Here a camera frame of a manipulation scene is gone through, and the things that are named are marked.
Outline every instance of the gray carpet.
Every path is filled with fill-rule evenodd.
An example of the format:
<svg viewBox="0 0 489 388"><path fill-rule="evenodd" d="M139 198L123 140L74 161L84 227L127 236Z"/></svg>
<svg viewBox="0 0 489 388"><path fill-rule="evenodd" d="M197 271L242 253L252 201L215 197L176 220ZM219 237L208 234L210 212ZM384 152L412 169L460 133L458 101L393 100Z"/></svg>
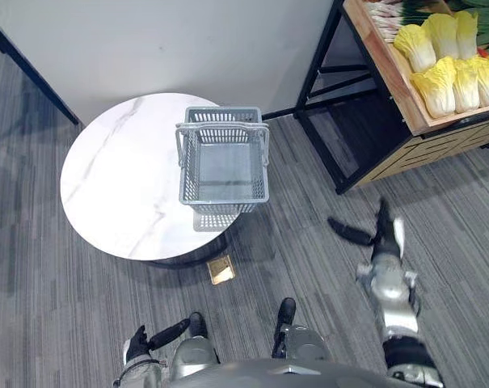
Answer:
<svg viewBox="0 0 489 388"><path fill-rule="evenodd" d="M230 228L237 277L151 268L104 254L70 227L59 176L75 128L0 54L0 387L111 386L122 344L199 310L222 361L266 357L276 309L318 330L336 362L384 373L354 281L369 258L326 225L373 228L380 195L407 227L420 326L449 387L489 387L489 150L472 150L337 196L298 123L272 120L270 201ZM175 345L159 352L171 359Z"/></svg>

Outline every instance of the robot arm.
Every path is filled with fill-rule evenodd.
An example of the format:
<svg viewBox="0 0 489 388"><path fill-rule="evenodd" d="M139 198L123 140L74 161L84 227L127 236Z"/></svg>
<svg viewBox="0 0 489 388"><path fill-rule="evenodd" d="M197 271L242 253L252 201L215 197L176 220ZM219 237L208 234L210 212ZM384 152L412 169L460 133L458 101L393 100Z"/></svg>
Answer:
<svg viewBox="0 0 489 388"><path fill-rule="evenodd" d="M402 267L402 220L392 221L388 204L381 200L374 237L334 219L329 219L329 224L348 241L373 246L371 263L359 265L357 280L375 313L388 374L418 386L443 388L442 378L419 335L416 273Z"/></svg>

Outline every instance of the black metal shelf frame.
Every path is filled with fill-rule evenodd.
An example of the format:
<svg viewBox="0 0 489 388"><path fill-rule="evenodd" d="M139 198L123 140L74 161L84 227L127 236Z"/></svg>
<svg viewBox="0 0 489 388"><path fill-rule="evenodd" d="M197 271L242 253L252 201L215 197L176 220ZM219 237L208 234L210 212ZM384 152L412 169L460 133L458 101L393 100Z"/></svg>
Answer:
<svg viewBox="0 0 489 388"><path fill-rule="evenodd" d="M338 194L342 194L346 192L349 188L351 188L355 183L357 183L363 176L365 176L369 171L371 171L375 166L381 163L383 160L388 158L390 154L399 148L402 144L407 142L411 138L411 132L409 128L403 123L400 112L397 108L397 105L391 98L391 95L386 87L386 84L382 80L382 76L379 74L375 63L373 62L371 56L369 55L365 45L363 44L361 38L357 34L356 29L353 26L352 21L347 16L346 11L343 8L344 0L335 0L332 4L330 13L327 18L327 22L323 29L322 36L318 42L318 46L316 48L316 53L314 54L313 60L310 64L309 72L306 76L306 79L303 83L303 86L300 91L300 95L298 96L297 104L295 107L294 117L300 122L303 127L307 137L311 141L313 147L316 149L319 157L322 159L322 162L329 172L332 180L334 180L336 191ZM365 65L363 64L352 64L352 65L322 65L325 60L325 56L327 55L327 51L331 45L332 40L334 39L335 32L338 28L339 21L344 20L346 24L350 27L354 41L356 42L359 50L365 59ZM325 86L323 89L312 91L314 87L314 83L317 77L320 74L328 74L328 73L341 73L341 72L350 72L357 70L368 70L367 74L362 74L360 76L356 76L354 78L350 78L343 82L338 82L334 85ZM323 101L318 101L316 103L310 103L309 100L313 97L324 95L330 91L337 91L338 89L342 89L345 86L352 85L354 83L358 83L364 81L365 79L372 78L375 82L377 89L362 91L358 93L353 93L349 95L342 95L337 98L324 99ZM395 115L395 117L400 117L400 129L398 133L399 137L391 137L386 139L386 148L382 150L373 150L373 156L367 163L363 163L360 165L356 171L351 173L349 176L346 176L339 167L339 164L336 162L334 157L332 156L331 151L325 145L325 142L321 138L318 133L318 130L315 128L314 124L311 122L308 111L315 108L324 108L328 107L334 103L347 101L350 99L358 99L360 97L372 94L379 93L381 98L389 100L388 104L390 108L389 112L386 114Z"/></svg>

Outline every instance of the black metal frame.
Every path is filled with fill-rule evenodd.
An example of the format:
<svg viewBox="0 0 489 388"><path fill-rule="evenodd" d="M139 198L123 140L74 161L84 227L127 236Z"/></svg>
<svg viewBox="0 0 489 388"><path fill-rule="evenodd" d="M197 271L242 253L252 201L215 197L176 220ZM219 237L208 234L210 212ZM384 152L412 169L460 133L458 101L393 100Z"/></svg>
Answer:
<svg viewBox="0 0 489 388"><path fill-rule="evenodd" d="M400 137L386 139L386 148L383 150L374 150L371 160L350 174L346 176L339 164L334 159L331 151L325 145L325 142L318 133L314 124L311 122L308 111L315 108L324 108L331 106L332 104L347 101L350 99L360 99L366 95L372 93L380 93L383 99L390 100L389 106L391 112L387 114L393 114L400 116L400 112L393 100L391 100L390 93L386 87L386 84L382 80L382 76L379 74L375 63L370 57L366 47L364 46L361 38L357 34L356 29L353 27L352 21L343 9L344 0L335 0L332 4L330 13L328 15L325 28L323 29L322 36L318 42L316 48L316 53L314 54L313 60L310 64L309 72L306 76L306 80L301 88L300 95L298 96L296 112L294 117L299 120L301 126L303 127L307 137L310 139L313 147L316 149L319 157L322 159L323 165L331 175L332 180L335 183L335 190L338 194L346 192L350 187L357 183L362 177L364 177L368 172L370 172L375 166L383 162L390 154L399 148L402 144L406 143L411 138L411 132L405 124L400 125ZM352 30L354 41L357 43L360 52L365 59L366 64L353 64L353 65L335 65L335 66L325 66L322 65L327 55L327 51L334 39L335 32L339 26L339 21L343 18L347 22L347 25ZM361 76L350 78L349 80L336 83L335 85L326 86L321 90L312 91L314 87L314 82L316 81L319 74L328 73L341 73L350 72L358 70L368 70L367 74L362 74ZM330 91L336 91L345 86L352 85L354 83L361 82L367 78L373 78L375 81L377 89L362 91L359 93L353 93L350 95L343 95L338 98L325 99L323 101L318 101L315 103L309 103L309 100L313 97L324 95Z"/></svg>
<svg viewBox="0 0 489 388"><path fill-rule="evenodd" d="M36 84L36 86L43 92L43 94L53 103L53 105L59 109L74 125L79 124L81 121L77 116L66 106L66 104L59 98L57 93L52 87L41 77L31 63L18 51L18 49L12 44L9 38L0 29L0 52L7 54L12 60L19 66L19 68Z"/></svg>

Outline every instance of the white marble table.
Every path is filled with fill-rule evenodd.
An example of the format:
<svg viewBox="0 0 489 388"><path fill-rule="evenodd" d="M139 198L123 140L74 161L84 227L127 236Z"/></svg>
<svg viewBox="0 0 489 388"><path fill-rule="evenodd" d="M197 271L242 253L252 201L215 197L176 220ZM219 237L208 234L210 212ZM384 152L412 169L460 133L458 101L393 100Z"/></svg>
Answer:
<svg viewBox="0 0 489 388"><path fill-rule="evenodd" d="M164 93L120 103L75 140L61 173L61 201L72 227L111 255L159 260L185 255L222 231L197 232L179 203L175 125L191 106L216 106Z"/></svg>

